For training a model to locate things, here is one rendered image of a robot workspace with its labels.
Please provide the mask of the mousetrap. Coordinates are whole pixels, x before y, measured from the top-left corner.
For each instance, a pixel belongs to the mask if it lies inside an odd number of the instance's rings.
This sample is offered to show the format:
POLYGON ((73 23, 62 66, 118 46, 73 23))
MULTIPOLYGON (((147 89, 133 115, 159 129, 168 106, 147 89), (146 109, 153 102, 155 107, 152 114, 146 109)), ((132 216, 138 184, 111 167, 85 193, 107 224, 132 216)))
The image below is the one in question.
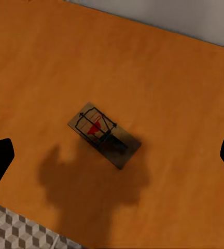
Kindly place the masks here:
POLYGON ((121 170, 141 142, 88 102, 68 125, 121 170))

